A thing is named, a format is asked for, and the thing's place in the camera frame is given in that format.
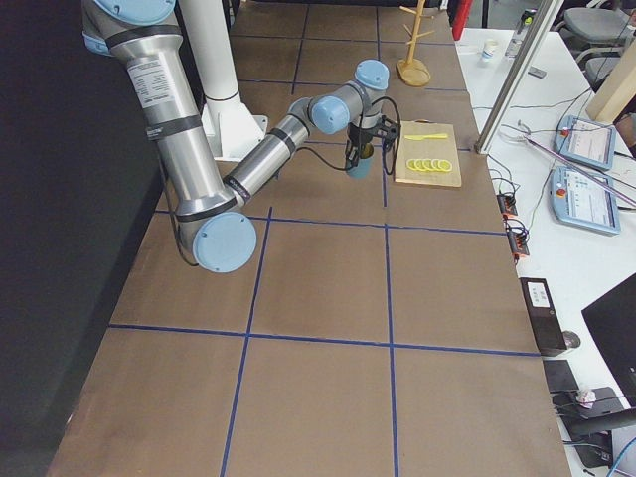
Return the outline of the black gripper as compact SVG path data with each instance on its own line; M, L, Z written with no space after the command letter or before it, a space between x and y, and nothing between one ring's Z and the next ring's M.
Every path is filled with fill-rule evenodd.
M365 128L359 127L354 123L348 124L348 142L345 148L346 169L356 168L359 163L359 157L371 158L373 156L373 145L371 142L376 136L377 130L376 126Z

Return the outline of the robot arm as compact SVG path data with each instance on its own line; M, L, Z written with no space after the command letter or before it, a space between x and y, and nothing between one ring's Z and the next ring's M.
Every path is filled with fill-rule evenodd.
M244 204L314 132L351 133L346 171L367 166L386 127L389 69L360 62L332 93L301 98L274 126L242 102L224 8L218 1L85 1L83 37L126 68L178 198L175 236L195 263L234 271L256 232Z

